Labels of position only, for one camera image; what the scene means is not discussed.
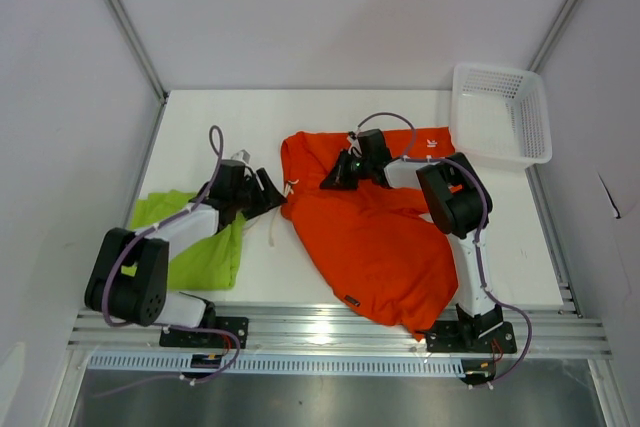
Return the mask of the orange shorts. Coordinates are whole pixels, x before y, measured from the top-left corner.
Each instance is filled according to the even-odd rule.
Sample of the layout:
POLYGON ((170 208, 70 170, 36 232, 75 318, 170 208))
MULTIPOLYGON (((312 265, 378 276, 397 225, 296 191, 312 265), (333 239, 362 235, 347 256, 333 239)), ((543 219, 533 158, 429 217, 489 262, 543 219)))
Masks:
POLYGON ((419 190, 369 180, 351 191, 322 189, 347 146, 344 133, 298 132, 283 140, 283 179, 291 190, 281 214, 340 301, 422 340, 458 288, 448 240, 424 220, 419 190))

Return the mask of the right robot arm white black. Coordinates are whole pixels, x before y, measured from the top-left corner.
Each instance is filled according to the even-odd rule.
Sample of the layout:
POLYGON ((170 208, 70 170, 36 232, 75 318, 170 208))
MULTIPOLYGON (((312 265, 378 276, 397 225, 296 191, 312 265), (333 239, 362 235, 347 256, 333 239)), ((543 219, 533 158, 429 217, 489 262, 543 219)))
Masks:
POLYGON ((320 187, 355 190, 360 181, 370 180, 387 189, 422 192, 431 221, 446 235, 454 257, 458 342, 468 350, 481 349, 504 320, 483 266, 493 203, 480 177, 460 152, 441 158, 394 157, 378 129, 350 133, 348 140, 350 147, 340 151, 320 187))

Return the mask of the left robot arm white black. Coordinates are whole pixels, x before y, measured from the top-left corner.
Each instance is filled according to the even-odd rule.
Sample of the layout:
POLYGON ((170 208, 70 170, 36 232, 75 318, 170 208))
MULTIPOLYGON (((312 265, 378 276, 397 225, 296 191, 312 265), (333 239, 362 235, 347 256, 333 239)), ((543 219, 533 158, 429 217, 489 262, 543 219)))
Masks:
POLYGON ((85 306, 116 325, 182 325, 192 345, 209 345, 217 323, 204 314, 203 300, 169 292, 170 261, 237 217, 251 220, 285 203, 265 169, 252 170, 240 160, 219 162, 177 213, 136 230, 107 231, 85 288, 85 306))

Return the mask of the lime green shorts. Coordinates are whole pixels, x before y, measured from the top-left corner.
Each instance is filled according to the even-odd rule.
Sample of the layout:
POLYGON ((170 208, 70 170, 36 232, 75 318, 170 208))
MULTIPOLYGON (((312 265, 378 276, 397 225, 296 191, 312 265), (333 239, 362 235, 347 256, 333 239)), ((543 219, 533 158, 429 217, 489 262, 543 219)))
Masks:
MULTIPOLYGON (((139 229, 184 208, 195 192, 150 193, 136 201, 129 228, 139 229)), ((171 291, 230 290, 240 268, 243 231, 242 213, 212 237, 204 238, 169 262, 167 287, 171 291)))

